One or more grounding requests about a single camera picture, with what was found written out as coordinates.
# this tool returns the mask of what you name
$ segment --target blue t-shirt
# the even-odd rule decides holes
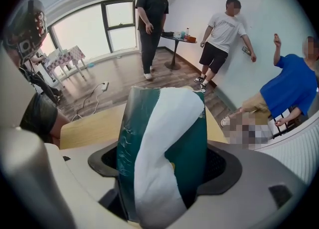
[[[306,115],[317,93],[315,72],[294,54],[281,56],[276,66],[282,68],[281,73],[260,90],[272,116],[279,116],[291,106]]]

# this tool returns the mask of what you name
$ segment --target hand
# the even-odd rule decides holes
[[[275,126],[277,126],[277,127],[280,127],[280,126],[282,126],[283,124],[285,124],[285,123],[287,123],[288,121],[285,119],[285,118],[281,118],[281,119],[279,119],[279,120],[277,120],[276,122],[275,122]]]
[[[254,52],[251,53],[251,60],[252,60],[253,62],[256,62],[256,59],[257,59],[257,57],[256,57],[255,53],[254,53]]]
[[[154,27],[151,23],[148,23],[145,25],[145,29],[147,34],[151,34],[153,32]]]
[[[281,40],[280,40],[278,34],[276,34],[276,33],[275,33],[274,43],[275,43],[276,47],[278,47],[278,48],[281,47]]]
[[[203,47],[205,46],[205,43],[206,43],[206,41],[203,40],[203,41],[200,43],[200,47],[203,48]]]

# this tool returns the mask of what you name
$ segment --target helmet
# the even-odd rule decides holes
[[[47,34],[45,22],[42,2],[29,0],[5,29],[3,44],[18,52],[20,64],[32,58],[41,47]]]

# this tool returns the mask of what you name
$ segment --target person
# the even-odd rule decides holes
[[[244,101],[236,113],[225,117],[220,123],[222,127],[229,125],[231,118],[245,112],[253,112],[258,124],[268,124],[270,115],[276,118],[289,107],[295,107],[287,117],[276,121],[278,127],[301,113],[307,114],[317,93],[315,64],[319,59],[319,43],[313,37],[307,37],[303,43],[304,58],[295,54],[281,56],[282,43],[276,33],[274,43],[274,65],[282,69],[281,73],[265,84],[260,92]]]
[[[244,26],[235,17],[235,15],[239,14],[240,9],[241,4],[239,0],[227,0],[226,12],[214,14],[208,23],[203,41],[200,43],[200,46],[204,48],[199,60],[200,64],[203,65],[201,76],[194,79],[195,82],[201,83],[200,90],[204,94],[207,83],[214,78],[220,67],[225,63],[230,46],[237,34],[243,38],[248,47],[251,60],[253,62],[256,61],[254,49]]]
[[[44,6],[38,0],[29,0],[5,27],[3,46],[19,68],[36,54],[46,34]],[[69,122],[70,120],[54,105],[35,92],[23,115],[20,127],[36,133],[44,142],[59,147],[61,128]]]
[[[19,69],[28,82],[30,82],[32,85],[41,87],[43,92],[50,98],[50,100],[57,105],[63,95],[62,91],[47,85],[43,77],[38,75],[33,68],[32,64],[39,64],[42,60],[43,56],[33,56],[30,60],[25,62],[24,65],[20,66]]]
[[[152,80],[151,71],[156,48],[163,31],[166,14],[168,14],[167,0],[137,0],[136,8],[139,13],[140,38],[142,44],[142,64],[144,77]]]

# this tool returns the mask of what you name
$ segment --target black shirt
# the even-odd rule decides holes
[[[154,31],[161,31],[161,21],[164,14],[168,14],[168,0],[137,0],[135,8],[142,7],[150,23],[154,27]],[[139,17],[140,31],[145,31],[145,23]]]

